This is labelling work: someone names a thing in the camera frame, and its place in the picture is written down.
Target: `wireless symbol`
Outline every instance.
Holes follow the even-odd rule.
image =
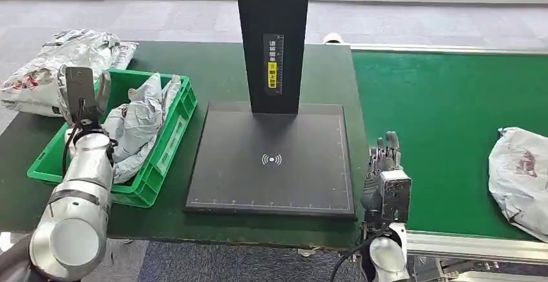
[[[262,161],[262,164],[265,166],[266,164],[269,164],[269,163],[274,163],[279,166],[282,164],[282,156],[278,154],[271,157],[271,156],[268,156],[267,154],[263,154],[261,161]]]

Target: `robotic arm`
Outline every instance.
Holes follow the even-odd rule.
[[[361,203],[363,222],[361,272],[366,281],[412,281],[407,272],[407,222],[411,179],[400,165],[397,135],[385,134],[370,150]]]
[[[103,260],[116,143],[100,127],[90,72],[66,69],[75,124],[67,130],[63,158],[70,151],[72,161],[65,171],[63,160],[63,182],[53,189],[34,233],[0,255],[0,281],[79,281]]]

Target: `label sticker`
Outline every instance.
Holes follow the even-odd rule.
[[[276,62],[268,63],[268,87],[276,88],[276,81],[278,80],[278,67]]]
[[[284,35],[264,34],[265,90],[268,95],[282,94]]]

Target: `floor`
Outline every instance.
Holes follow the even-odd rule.
[[[468,45],[548,50],[548,8],[476,5],[310,3],[307,43],[329,32],[347,42]],[[0,0],[0,80],[67,28],[108,30],[126,40],[241,42],[235,1]],[[0,109],[0,132],[16,113]],[[324,281],[333,252],[304,258],[294,250],[147,241],[109,241],[95,281]],[[514,273],[548,276],[546,268]],[[346,263],[338,281],[358,281]]]

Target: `green conveyor belt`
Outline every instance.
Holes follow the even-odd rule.
[[[548,56],[353,52],[368,142],[395,130],[410,230],[531,239],[488,189],[497,128],[548,135]]]

